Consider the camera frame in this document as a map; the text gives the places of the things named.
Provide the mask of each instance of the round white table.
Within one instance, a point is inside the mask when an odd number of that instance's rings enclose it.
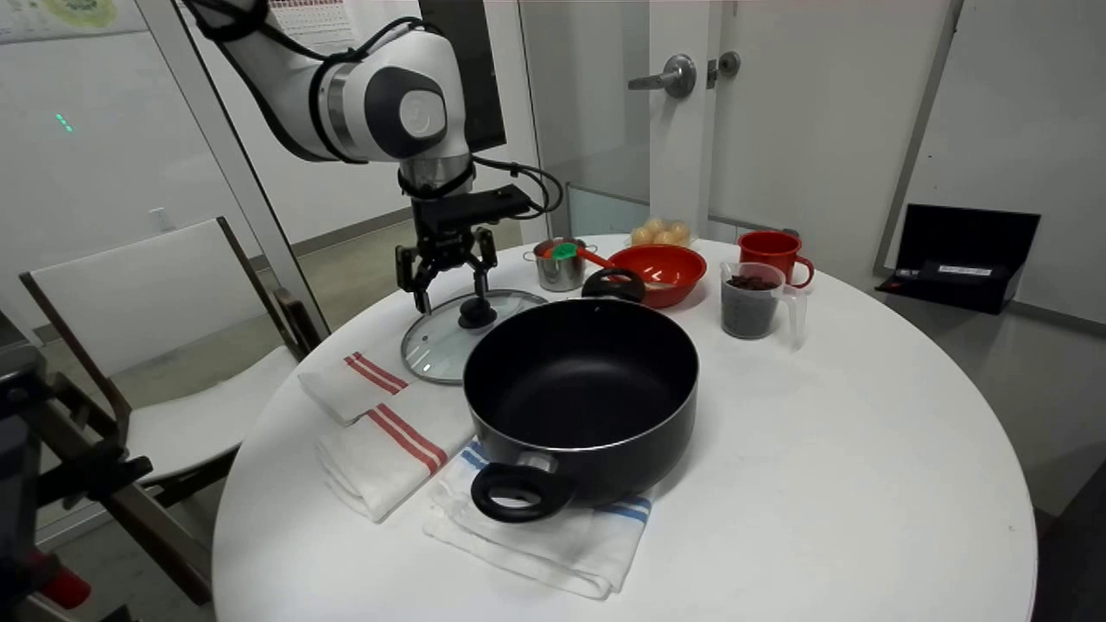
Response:
[[[613,253],[625,238],[590,243]],[[825,274],[802,348],[785,334],[737,341],[718,328],[716,274],[737,250],[694,250],[712,268],[671,312],[701,355],[694,441],[621,593],[583,601],[429,538],[429,486],[384,525],[352,516],[315,464],[334,422],[286,381],[224,484],[219,619],[1031,619],[1034,509],[976,385],[906,319]],[[501,253],[492,283],[535,289],[523,250]],[[445,274],[436,302],[466,288],[466,268]],[[370,325],[398,341],[414,319],[411,298],[391,294],[333,339]]]

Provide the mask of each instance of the kitchen towel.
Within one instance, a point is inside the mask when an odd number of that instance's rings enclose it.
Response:
[[[649,521],[649,500],[567,506],[543,521],[493,521],[469,500],[475,476],[486,465],[469,441],[431,480],[436,511],[425,533],[509,572],[575,592],[595,601],[621,592]]]
[[[300,386],[334,414],[315,441],[320,476],[370,521],[384,521],[475,434],[461,386],[407,376],[388,351],[317,351],[296,369]]]

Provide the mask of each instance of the red cup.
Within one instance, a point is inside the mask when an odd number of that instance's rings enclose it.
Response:
[[[816,278],[816,266],[797,256],[802,238],[796,230],[756,228],[740,236],[737,247],[742,264],[771,264],[789,278],[792,288],[810,288],[810,279]]]

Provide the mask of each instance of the glass cup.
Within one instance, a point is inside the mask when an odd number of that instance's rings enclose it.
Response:
[[[724,332],[734,339],[771,334],[785,283],[771,264],[724,264]]]

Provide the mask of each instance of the red bowl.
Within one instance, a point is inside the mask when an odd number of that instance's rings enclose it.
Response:
[[[645,306],[673,306],[704,278],[704,260],[683,247],[629,247],[607,260],[645,283]]]

